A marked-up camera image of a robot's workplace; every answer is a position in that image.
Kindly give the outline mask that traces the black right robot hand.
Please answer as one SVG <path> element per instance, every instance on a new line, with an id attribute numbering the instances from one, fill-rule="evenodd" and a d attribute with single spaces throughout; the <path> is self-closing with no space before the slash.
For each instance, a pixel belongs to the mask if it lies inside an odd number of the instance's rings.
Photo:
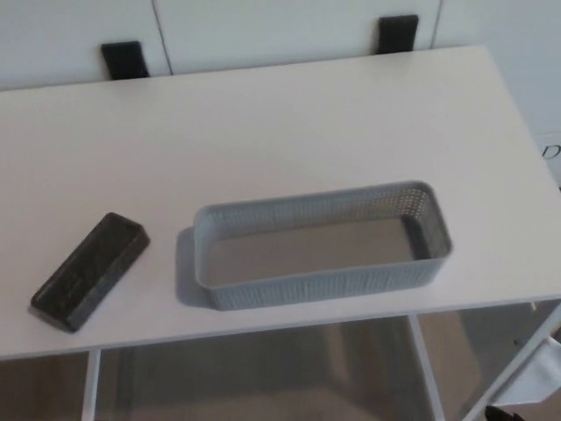
<path id="1" fill-rule="evenodd" d="M 501 408 L 488 405 L 485 408 L 484 416 L 486 421 L 525 421 L 517 413 L 510 414 Z"/>

